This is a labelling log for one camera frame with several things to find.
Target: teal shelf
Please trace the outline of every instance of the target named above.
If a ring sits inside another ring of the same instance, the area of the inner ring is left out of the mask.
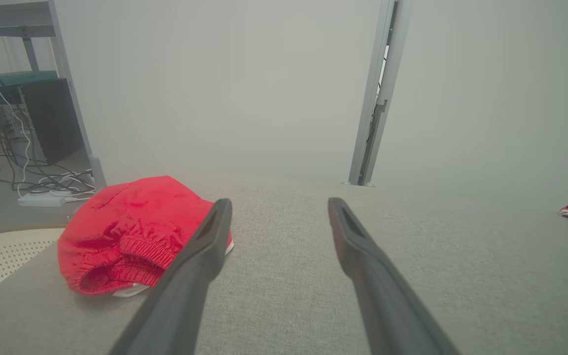
[[[55,71],[18,71],[0,74],[1,80],[6,86],[23,85],[58,79]]]

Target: gray tablecloth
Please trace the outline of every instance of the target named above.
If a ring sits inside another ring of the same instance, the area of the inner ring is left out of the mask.
[[[197,354],[369,352],[327,198],[345,199],[464,354],[568,353],[568,220],[556,211],[292,180],[183,180],[234,204]],[[81,296],[56,245],[0,284],[0,354],[105,354],[145,294]]]

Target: beige perforated chair seat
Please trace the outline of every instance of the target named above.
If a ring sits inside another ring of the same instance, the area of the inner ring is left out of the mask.
[[[48,227],[0,233],[0,282],[47,248],[64,227]]]

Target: white power strip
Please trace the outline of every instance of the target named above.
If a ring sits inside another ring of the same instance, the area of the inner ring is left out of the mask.
[[[25,194],[18,199],[20,206],[32,206],[32,207],[60,207],[65,204],[66,199],[71,197],[70,191],[58,191],[59,195],[56,196],[50,192],[40,193],[40,194]]]

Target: power strip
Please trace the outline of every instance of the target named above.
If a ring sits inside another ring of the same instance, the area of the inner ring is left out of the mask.
[[[66,202],[66,198],[71,197],[70,191],[58,191],[60,196],[45,192],[40,194],[25,194],[18,199],[20,206],[31,207],[60,207]]]

